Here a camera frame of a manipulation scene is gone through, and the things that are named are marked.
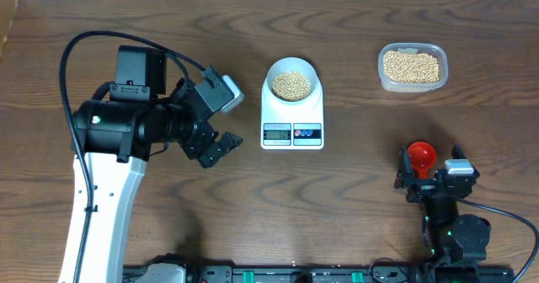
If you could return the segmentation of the red measuring scoop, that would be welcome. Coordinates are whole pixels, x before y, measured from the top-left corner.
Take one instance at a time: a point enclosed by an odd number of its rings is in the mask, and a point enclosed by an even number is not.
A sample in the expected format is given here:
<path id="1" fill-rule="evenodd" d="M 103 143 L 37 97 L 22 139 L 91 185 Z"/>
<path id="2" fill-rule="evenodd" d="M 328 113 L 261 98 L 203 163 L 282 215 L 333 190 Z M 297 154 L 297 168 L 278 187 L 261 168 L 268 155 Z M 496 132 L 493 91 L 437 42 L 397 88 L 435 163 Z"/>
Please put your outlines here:
<path id="1" fill-rule="evenodd" d="M 417 141 L 407 150 L 412 168 L 419 179 L 427 179 L 430 169 L 435 165 L 435 149 L 425 141 Z"/>

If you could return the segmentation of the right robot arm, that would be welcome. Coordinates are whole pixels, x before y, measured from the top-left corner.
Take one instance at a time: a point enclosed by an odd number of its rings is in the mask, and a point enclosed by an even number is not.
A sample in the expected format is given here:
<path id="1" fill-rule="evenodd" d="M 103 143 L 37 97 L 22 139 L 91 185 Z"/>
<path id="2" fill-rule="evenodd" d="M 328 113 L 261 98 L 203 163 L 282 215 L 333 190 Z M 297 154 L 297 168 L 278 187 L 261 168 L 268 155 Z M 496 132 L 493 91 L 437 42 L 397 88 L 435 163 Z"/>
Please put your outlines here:
<path id="1" fill-rule="evenodd" d="M 414 266 L 410 282 L 479 282 L 478 264 L 487 257 L 490 223 L 479 216 L 461 214 L 457 202 L 472 193 L 479 172 L 455 145 L 444 168 L 431 178 L 425 171 L 434 163 L 429 157 L 416 158 L 406 147 L 399 151 L 396 189 L 406 189 L 406 201 L 424 208 L 424 243 L 432 260 Z"/>

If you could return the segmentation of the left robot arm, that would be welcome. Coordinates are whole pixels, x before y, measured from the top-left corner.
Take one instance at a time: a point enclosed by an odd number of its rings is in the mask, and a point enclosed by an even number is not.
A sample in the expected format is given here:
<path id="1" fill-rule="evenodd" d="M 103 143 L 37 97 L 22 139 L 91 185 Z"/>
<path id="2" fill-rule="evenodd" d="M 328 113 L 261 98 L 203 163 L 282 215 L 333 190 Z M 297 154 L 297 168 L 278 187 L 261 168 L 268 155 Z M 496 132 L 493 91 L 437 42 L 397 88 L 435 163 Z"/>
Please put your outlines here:
<path id="1" fill-rule="evenodd" d="M 228 75 L 213 67 L 194 83 L 183 76 L 166 91 L 169 51 L 123 45 L 116 77 L 103 84 L 72 116 L 80 150 L 73 162 L 75 194 L 61 282 L 119 282 L 131 209 L 156 143 L 176 142 L 190 160 L 213 167 L 242 143 L 209 123 L 243 101 Z"/>

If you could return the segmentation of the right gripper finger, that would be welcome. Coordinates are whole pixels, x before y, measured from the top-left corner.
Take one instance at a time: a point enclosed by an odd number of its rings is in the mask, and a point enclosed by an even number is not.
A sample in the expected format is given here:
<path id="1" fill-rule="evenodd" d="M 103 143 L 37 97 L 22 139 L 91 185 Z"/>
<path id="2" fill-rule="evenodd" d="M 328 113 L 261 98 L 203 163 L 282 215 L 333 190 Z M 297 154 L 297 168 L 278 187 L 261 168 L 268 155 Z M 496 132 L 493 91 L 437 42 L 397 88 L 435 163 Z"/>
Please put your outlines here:
<path id="1" fill-rule="evenodd" d="M 395 179 L 396 186 L 409 186 L 414 179 L 414 170 L 410 155 L 406 147 L 401 147 L 399 151 L 400 163 L 398 173 Z"/>
<path id="2" fill-rule="evenodd" d="M 451 155 L 452 155 L 452 159 L 467 159 L 467 157 L 465 156 L 465 154 L 463 153 L 463 151 L 462 151 L 462 149 L 460 148 L 459 145 L 455 145 L 452 148 Z"/>

